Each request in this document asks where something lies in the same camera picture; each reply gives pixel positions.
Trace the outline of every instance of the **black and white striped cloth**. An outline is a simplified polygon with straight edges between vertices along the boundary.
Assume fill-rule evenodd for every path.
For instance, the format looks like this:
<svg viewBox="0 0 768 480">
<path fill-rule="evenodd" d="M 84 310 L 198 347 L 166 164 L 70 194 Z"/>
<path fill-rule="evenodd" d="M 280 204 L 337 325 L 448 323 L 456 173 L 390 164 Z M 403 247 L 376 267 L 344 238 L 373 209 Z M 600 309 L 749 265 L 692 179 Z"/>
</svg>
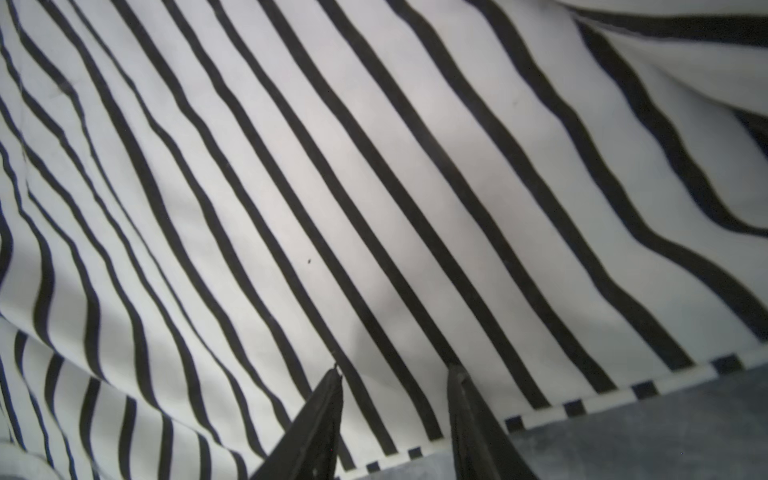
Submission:
<svg viewBox="0 0 768 480">
<path fill-rule="evenodd" d="M 768 3 L 2 0 L 3 436 L 338 474 L 768 362 Z"/>
</svg>

